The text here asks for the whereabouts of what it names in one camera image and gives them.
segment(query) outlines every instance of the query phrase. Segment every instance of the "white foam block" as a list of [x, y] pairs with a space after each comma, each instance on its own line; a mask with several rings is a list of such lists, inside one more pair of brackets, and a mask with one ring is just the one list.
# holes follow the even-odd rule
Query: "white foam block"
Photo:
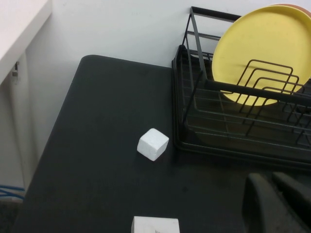
[[150, 129], [139, 140], [137, 151], [148, 159], [156, 160], [166, 149], [169, 138], [156, 129]]
[[131, 233], [179, 233], [178, 219], [135, 216]]

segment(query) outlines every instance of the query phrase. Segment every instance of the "white shelf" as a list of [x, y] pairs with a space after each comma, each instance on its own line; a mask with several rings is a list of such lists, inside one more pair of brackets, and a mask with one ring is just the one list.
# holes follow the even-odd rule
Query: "white shelf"
[[52, 12], [51, 0], [0, 0], [0, 83]]

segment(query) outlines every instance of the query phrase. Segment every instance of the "black dish rack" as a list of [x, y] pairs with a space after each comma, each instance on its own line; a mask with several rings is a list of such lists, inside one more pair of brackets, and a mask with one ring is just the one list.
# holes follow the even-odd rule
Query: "black dish rack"
[[[202, 51], [200, 38], [219, 40], [220, 37], [198, 32], [196, 16], [229, 22], [240, 17], [191, 7], [183, 44], [172, 61], [175, 145], [182, 150], [311, 169], [310, 80], [301, 86], [293, 68], [254, 59], [245, 64], [245, 71], [254, 63], [288, 68], [289, 72], [285, 73], [256, 68], [266, 72], [263, 79], [284, 83], [283, 89], [249, 87], [252, 74], [244, 86], [214, 81], [213, 53]], [[189, 31], [190, 21], [193, 31]], [[194, 36], [196, 50], [190, 49], [188, 36]], [[271, 73], [286, 75], [288, 79], [269, 78]], [[286, 85], [292, 86], [292, 91], [285, 90]], [[246, 97], [245, 101], [251, 96], [255, 101], [266, 98], [277, 102], [248, 106], [227, 99], [224, 93], [239, 93], [239, 97]]]

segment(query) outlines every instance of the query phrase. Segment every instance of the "black object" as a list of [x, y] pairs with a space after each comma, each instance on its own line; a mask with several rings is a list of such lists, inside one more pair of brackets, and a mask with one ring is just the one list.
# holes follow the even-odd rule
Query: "black object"
[[280, 172], [272, 180], [250, 174], [245, 183], [243, 219], [247, 233], [310, 233], [311, 189]]
[[[241, 74], [236, 85], [213, 80], [211, 64], [213, 54], [201, 49], [200, 38], [219, 40], [220, 37], [199, 33], [195, 15], [235, 21], [239, 16], [192, 7], [183, 45], [179, 46], [172, 61], [174, 102], [174, 143], [182, 150], [212, 154], [215, 156], [244, 159], [275, 166], [311, 168], [311, 83], [301, 86], [292, 67], [266, 61], [272, 67], [285, 67], [288, 73], [255, 68], [250, 77]], [[193, 32], [188, 30], [192, 21]], [[189, 48], [188, 35], [194, 35], [197, 50]], [[288, 76], [287, 81], [269, 77], [261, 79], [284, 83], [283, 89], [246, 86], [256, 70]], [[247, 79], [245, 86], [238, 85]], [[292, 91], [285, 90], [287, 85]], [[227, 99], [223, 93], [240, 93], [249, 96], [277, 100], [263, 106], [247, 106]]]

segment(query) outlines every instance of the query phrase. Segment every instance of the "floor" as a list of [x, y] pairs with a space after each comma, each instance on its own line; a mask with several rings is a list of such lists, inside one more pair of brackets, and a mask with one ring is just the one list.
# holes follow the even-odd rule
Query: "floor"
[[0, 201], [0, 233], [10, 233], [22, 203]]

